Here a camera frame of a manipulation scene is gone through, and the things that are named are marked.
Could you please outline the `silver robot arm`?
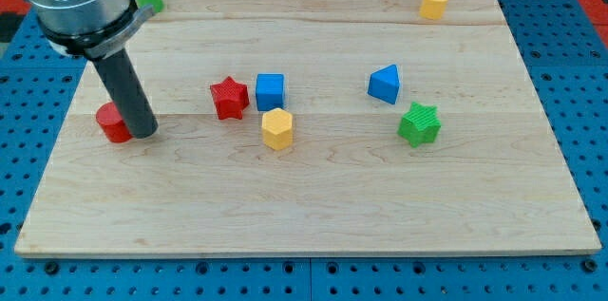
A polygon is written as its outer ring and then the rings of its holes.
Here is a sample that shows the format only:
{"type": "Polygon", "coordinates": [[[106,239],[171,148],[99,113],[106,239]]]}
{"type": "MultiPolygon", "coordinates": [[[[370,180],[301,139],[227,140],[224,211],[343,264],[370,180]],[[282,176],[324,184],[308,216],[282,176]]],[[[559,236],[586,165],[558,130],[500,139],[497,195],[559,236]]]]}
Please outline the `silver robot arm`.
{"type": "Polygon", "coordinates": [[[124,49],[126,42],[156,14],[136,0],[27,0],[55,50],[105,59],[124,49]]]}

